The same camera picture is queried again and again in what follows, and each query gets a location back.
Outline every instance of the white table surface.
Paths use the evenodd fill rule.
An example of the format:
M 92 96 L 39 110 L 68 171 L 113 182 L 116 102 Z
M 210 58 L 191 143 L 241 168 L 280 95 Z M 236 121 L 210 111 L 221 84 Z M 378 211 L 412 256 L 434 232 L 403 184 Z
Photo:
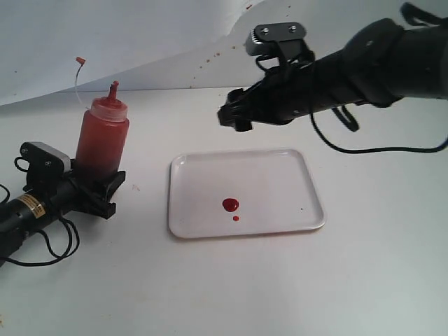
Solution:
M 285 127 L 220 127 L 229 89 L 121 92 L 131 128 L 128 173 L 105 221 L 73 213 L 77 254 L 58 265 L 0 269 L 0 335 L 446 335 L 448 151 L 345 155 L 308 117 Z M 84 94 L 90 102 L 98 94 Z M 408 99 L 353 107 L 352 134 L 332 113 L 318 123 L 344 146 L 434 146 L 447 103 Z M 71 93 L 0 107 L 0 180 L 13 196 L 24 141 L 74 156 L 83 109 Z M 179 241 L 167 231 L 168 168 L 181 153 L 254 148 L 301 151 L 327 223 L 317 232 Z M 61 225 L 47 229 L 59 251 Z M 51 258 L 41 237 L 13 255 Z

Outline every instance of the red tube tip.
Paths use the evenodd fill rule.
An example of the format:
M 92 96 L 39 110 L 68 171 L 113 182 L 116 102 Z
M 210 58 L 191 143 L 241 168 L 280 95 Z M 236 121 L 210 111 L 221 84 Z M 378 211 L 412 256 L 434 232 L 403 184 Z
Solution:
M 77 63 L 79 63 L 81 65 L 84 65 L 84 63 L 85 63 L 85 59 L 83 59 L 82 57 L 77 57 L 77 58 L 75 58 L 75 60 L 77 61 Z

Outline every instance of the red bottle cap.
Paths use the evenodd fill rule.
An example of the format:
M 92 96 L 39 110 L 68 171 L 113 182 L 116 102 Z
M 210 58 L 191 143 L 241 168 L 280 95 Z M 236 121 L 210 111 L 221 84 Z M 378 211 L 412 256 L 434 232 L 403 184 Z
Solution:
M 109 90 L 107 97 L 95 98 L 92 102 L 90 112 L 95 117 L 111 121 L 113 123 L 120 123 L 126 120 L 127 105 L 117 99 L 118 81 L 114 81 Z

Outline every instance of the bottle nozzle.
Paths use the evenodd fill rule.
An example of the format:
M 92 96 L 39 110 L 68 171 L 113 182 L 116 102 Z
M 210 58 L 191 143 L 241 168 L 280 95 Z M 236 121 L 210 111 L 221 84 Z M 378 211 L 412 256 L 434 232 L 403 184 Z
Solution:
M 107 96 L 107 99 L 109 101 L 115 101 L 117 99 L 117 90 L 118 90 L 118 81 L 115 80 L 112 85 L 111 88 L 109 89 L 109 96 Z

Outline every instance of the white tray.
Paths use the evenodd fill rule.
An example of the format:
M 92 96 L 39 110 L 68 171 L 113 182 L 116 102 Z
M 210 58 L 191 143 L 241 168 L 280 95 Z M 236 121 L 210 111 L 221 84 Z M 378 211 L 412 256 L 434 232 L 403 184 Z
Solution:
M 226 198 L 237 199 L 238 210 L 224 210 Z M 177 237 L 307 231 L 324 222 L 312 178 L 296 150 L 189 154 L 171 163 L 168 226 Z

